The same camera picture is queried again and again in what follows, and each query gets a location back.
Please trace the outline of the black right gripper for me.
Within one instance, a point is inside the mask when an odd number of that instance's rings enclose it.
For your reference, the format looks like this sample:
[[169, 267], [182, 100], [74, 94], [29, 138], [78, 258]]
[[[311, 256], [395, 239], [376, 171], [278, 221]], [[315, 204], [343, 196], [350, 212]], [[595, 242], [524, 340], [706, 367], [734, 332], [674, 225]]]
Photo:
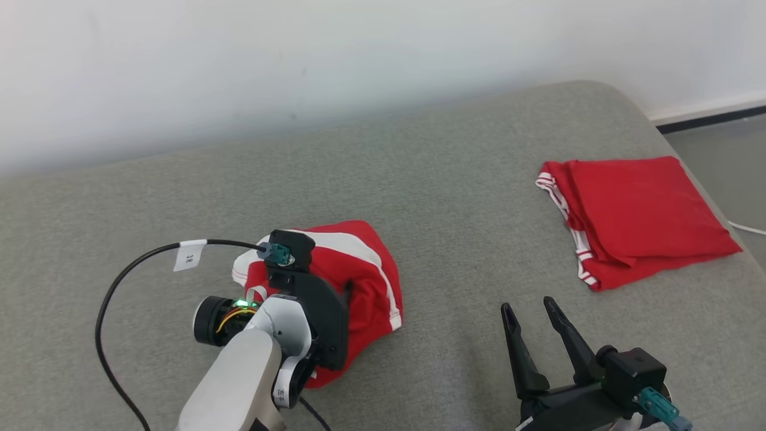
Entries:
[[606, 380], [596, 382], [604, 377], [604, 369], [596, 363], [591, 347], [553, 297], [545, 296], [543, 304], [563, 339], [578, 386], [550, 390], [548, 379], [539, 373], [529, 354], [512, 307], [503, 303], [501, 319], [515, 393], [521, 401], [521, 419], [515, 431], [637, 431], [643, 422], [638, 401], [643, 388], [636, 382], [624, 386]]

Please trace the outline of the red basketball jersey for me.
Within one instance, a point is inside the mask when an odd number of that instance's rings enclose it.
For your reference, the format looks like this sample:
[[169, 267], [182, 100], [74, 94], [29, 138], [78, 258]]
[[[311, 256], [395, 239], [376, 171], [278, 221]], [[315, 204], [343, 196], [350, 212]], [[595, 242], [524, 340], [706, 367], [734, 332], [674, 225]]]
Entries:
[[675, 157], [547, 161], [535, 183], [563, 214], [591, 291], [742, 252]]

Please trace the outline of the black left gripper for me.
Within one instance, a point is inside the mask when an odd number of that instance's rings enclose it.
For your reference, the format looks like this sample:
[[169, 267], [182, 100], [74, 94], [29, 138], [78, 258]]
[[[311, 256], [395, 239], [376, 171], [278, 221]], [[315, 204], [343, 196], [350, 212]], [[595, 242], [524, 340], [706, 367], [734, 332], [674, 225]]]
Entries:
[[348, 300], [322, 278], [303, 272], [269, 272], [279, 291], [266, 300], [266, 316], [276, 340], [291, 356], [308, 354], [318, 344], [318, 366], [338, 371], [348, 355]]

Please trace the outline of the white and black baseboard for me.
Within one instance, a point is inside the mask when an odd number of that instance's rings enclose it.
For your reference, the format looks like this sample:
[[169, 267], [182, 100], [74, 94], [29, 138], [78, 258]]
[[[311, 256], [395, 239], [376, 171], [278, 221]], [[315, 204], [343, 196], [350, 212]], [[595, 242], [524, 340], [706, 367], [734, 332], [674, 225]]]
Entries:
[[648, 119], [665, 135], [722, 125], [766, 114], [766, 90], [731, 96], [711, 102], [687, 105], [675, 110], [648, 114]]

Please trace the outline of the red shorts with white stripe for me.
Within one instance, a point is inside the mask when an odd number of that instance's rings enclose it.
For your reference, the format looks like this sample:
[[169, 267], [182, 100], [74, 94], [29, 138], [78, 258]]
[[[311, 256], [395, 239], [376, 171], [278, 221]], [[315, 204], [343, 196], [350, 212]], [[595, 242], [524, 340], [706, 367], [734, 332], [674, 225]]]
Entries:
[[[361, 220], [317, 226], [300, 232], [312, 238], [310, 274], [327, 281], [337, 292], [352, 286], [348, 308], [348, 355], [342, 370], [318, 370], [306, 388], [317, 389], [337, 379], [350, 363], [373, 341], [402, 326], [404, 305], [400, 292], [399, 270], [385, 244], [370, 224]], [[245, 252], [233, 263], [232, 277], [245, 292], [249, 287], [265, 287], [275, 295], [266, 275], [266, 242]]]

